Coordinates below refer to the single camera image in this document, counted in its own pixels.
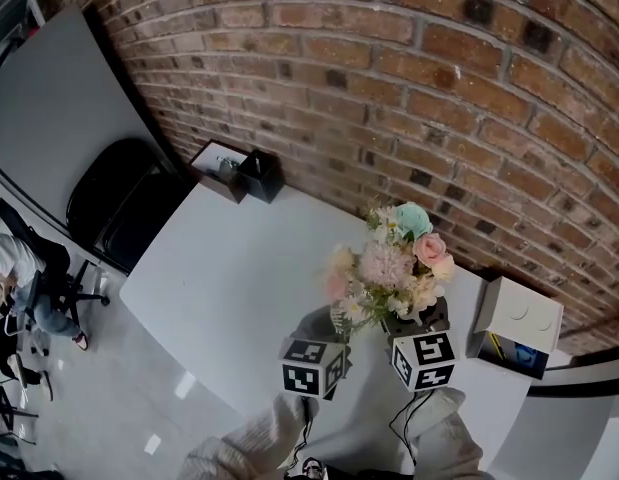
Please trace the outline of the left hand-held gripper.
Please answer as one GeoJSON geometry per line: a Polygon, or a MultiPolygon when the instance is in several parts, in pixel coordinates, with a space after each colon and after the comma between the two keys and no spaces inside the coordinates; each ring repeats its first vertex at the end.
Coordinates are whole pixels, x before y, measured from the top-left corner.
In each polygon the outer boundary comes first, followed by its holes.
{"type": "Polygon", "coordinates": [[[351,367],[349,354],[331,320],[331,307],[309,313],[280,348],[284,390],[331,401],[351,367]]]}

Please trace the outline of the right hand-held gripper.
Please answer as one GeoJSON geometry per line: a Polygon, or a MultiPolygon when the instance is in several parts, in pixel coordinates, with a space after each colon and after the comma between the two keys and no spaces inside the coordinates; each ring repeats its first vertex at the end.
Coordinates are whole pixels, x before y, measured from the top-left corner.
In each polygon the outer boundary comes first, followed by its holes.
{"type": "Polygon", "coordinates": [[[388,337],[390,364],[410,392],[449,383],[457,362],[457,346],[444,297],[410,318],[391,314],[383,320],[382,328],[388,337]]]}

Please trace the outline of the pastel flowers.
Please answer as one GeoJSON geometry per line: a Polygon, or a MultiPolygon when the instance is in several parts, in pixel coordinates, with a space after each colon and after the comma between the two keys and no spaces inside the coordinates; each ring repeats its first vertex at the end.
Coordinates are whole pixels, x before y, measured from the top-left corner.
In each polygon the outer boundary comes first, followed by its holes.
{"type": "Polygon", "coordinates": [[[414,202],[371,206],[366,227],[363,249],[337,247],[325,271],[330,318],[345,339],[391,315],[417,318],[443,297],[456,268],[428,213],[414,202]]]}

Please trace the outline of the person's right forearm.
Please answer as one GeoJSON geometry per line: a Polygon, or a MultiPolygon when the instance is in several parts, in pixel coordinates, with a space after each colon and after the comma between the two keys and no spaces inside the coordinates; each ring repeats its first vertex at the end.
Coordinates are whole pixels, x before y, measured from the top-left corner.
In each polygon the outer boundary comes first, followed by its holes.
{"type": "Polygon", "coordinates": [[[458,414],[464,401],[462,391],[443,387],[399,413],[397,435],[415,460],[414,480],[494,480],[480,469],[483,451],[458,414]]]}

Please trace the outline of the person's left forearm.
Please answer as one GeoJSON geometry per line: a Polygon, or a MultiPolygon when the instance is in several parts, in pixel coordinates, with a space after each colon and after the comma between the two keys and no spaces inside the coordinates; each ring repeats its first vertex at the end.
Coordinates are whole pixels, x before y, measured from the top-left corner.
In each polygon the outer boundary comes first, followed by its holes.
{"type": "Polygon", "coordinates": [[[176,480],[286,480],[282,465],[318,411],[313,398],[280,394],[242,427],[191,450],[176,480]]]}

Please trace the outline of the white desk with drawers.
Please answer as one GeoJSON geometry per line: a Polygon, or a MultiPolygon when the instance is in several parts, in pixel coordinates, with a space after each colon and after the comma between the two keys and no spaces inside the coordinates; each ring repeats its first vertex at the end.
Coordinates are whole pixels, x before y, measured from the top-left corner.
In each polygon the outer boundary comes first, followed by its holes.
{"type": "MultiPolygon", "coordinates": [[[[362,220],[291,187],[233,203],[196,186],[121,288],[125,305],[201,384],[245,417],[282,389],[278,353],[325,302],[325,265],[359,249],[362,220]]],[[[351,343],[352,369],[322,402],[306,453],[342,469],[411,465],[394,415],[409,400],[381,329],[351,343]]]]}

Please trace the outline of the dark storage box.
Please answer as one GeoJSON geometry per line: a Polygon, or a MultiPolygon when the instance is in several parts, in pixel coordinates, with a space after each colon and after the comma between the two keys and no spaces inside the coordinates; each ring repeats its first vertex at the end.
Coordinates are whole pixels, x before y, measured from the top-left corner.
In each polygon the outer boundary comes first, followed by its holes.
{"type": "Polygon", "coordinates": [[[190,161],[190,170],[200,185],[239,204],[247,194],[239,172],[246,158],[243,152],[211,140],[190,161]]]}

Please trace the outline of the white storage box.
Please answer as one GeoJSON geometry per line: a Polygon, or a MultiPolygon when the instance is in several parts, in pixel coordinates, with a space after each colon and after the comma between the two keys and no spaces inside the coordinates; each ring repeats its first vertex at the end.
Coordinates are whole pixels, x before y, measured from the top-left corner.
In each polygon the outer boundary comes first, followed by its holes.
{"type": "Polygon", "coordinates": [[[540,380],[557,348],[563,305],[505,277],[487,284],[467,356],[516,374],[540,380]],[[496,334],[507,359],[501,361],[488,333],[496,334]],[[533,368],[516,362],[515,344],[537,350],[533,368]]]}

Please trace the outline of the black pen holder box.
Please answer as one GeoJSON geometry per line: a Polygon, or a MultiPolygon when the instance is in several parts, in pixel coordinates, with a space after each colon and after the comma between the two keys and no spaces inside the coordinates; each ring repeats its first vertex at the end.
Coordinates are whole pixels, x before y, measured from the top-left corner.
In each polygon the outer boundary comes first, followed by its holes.
{"type": "Polygon", "coordinates": [[[277,156],[251,151],[238,166],[247,193],[261,201],[271,203],[285,185],[284,174],[277,156]]]}

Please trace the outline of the black folding chair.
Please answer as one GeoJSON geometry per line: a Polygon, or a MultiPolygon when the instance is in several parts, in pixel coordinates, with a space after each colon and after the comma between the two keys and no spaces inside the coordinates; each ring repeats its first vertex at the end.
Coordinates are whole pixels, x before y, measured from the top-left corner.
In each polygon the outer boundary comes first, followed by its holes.
{"type": "Polygon", "coordinates": [[[105,148],[76,184],[67,228],[80,246],[130,273],[192,188],[147,142],[125,138],[105,148]]]}

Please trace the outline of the black office chair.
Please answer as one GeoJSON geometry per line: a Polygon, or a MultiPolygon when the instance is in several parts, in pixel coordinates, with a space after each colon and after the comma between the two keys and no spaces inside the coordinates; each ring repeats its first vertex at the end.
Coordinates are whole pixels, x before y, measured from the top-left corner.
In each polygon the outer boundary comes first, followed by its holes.
{"type": "Polygon", "coordinates": [[[79,301],[99,300],[103,306],[110,304],[104,295],[84,294],[81,281],[87,267],[91,264],[85,260],[75,276],[68,274],[70,257],[66,248],[39,236],[31,227],[13,232],[33,253],[43,260],[46,267],[33,278],[26,314],[34,318],[34,306],[41,294],[50,298],[51,307],[63,314],[70,313],[71,319],[78,324],[77,303],[79,301]]]}

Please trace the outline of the grey refrigerator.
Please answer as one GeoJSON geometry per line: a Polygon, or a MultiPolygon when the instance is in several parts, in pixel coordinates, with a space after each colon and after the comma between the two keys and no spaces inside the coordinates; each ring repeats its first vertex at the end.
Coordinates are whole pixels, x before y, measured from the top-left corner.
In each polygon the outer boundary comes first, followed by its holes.
{"type": "Polygon", "coordinates": [[[0,182],[64,229],[76,184],[124,138],[160,150],[83,13],[70,6],[0,69],[0,182]]]}

